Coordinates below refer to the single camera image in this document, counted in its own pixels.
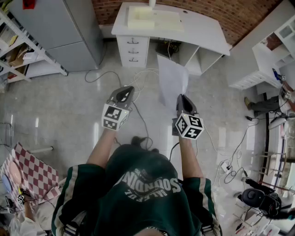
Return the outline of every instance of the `gray floor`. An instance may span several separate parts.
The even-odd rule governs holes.
[[[157,68],[154,52],[155,44],[151,44],[147,68]],[[106,71],[119,74],[122,84],[133,81],[134,75],[142,69],[123,68],[120,63],[118,47],[115,42],[108,43],[107,53],[100,71],[87,75],[93,80]],[[211,144],[209,135],[204,131],[198,139],[198,161],[207,178],[215,178],[220,161],[231,158],[234,149],[245,133],[249,122],[245,115],[253,116],[244,105],[244,96],[253,101],[259,98],[254,88],[238,91],[229,88],[223,70],[222,59],[201,77],[190,77],[187,95],[195,103],[200,116],[212,136],[217,153]],[[115,74],[107,74],[94,83],[86,83],[85,72],[70,73],[67,77],[61,74],[33,78],[31,83],[20,81],[12,83],[6,94],[0,95],[3,121],[13,124],[13,144],[21,142],[27,149],[53,146],[54,150],[39,153],[36,156],[56,168],[61,177],[66,176],[67,169],[72,165],[85,163],[96,141],[102,133],[100,118],[104,103],[110,93],[119,87]],[[142,87],[145,76],[139,79]],[[159,80],[156,74],[149,74],[143,91],[136,104],[147,123],[153,147],[164,155],[169,155],[177,138],[171,136],[171,119],[165,107],[158,102]],[[118,132],[118,141],[129,143],[132,136],[146,136],[144,124],[136,110],[130,114],[128,122]],[[264,149],[265,122],[249,129],[241,146],[242,157],[239,165],[246,170],[256,168],[258,160],[254,157]],[[1,161],[8,151],[1,149]],[[172,163],[182,178],[179,147],[172,155]],[[237,167],[236,155],[233,166]],[[224,177],[217,178],[213,191],[218,205],[218,213],[223,229],[228,230],[235,219],[232,213],[236,200],[232,195],[244,190],[239,173],[231,183],[225,184]]]

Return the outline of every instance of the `red and white checkered bag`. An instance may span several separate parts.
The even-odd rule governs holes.
[[[17,164],[21,172],[22,183],[20,188],[28,191],[33,199],[39,198],[32,201],[33,206],[60,195],[58,172],[33,156],[18,143],[12,150],[12,155],[9,154],[9,157],[6,158],[0,168],[0,174],[4,173],[9,178],[12,185],[11,197],[19,209],[23,210],[23,206],[17,201],[19,186],[14,182],[12,175],[9,173],[11,161]]]

